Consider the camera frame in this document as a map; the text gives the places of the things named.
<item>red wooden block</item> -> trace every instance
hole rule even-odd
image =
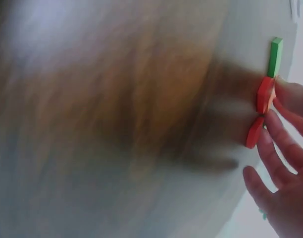
[[[275,80],[264,77],[257,92],[257,112],[265,114],[268,112],[274,98]]]
[[[246,147],[253,149],[259,140],[261,130],[264,125],[264,118],[258,117],[251,126],[246,139]]]

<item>green wooden block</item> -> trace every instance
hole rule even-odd
[[[283,45],[284,40],[279,37],[276,37],[271,42],[270,59],[267,74],[268,77],[274,78],[279,72]]]

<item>white surface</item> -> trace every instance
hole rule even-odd
[[[303,85],[303,7],[301,8],[301,19],[298,26],[297,41],[294,52],[294,60],[288,81],[297,82]],[[283,123],[295,140],[303,147],[303,138],[285,120]],[[264,165],[257,167],[257,171],[265,184],[275,191]],[[239,205],[235,209],[231,219],[222,229],[217,238],[277,238],[275,231],[267,221],[264,221],[262,214],[258,211],[253,199],[246,192]]]

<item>brown blurry object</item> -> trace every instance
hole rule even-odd
[[[267,4],[1,1],[0,237],[216,235],[258,161],[268,38],[294,44]]]

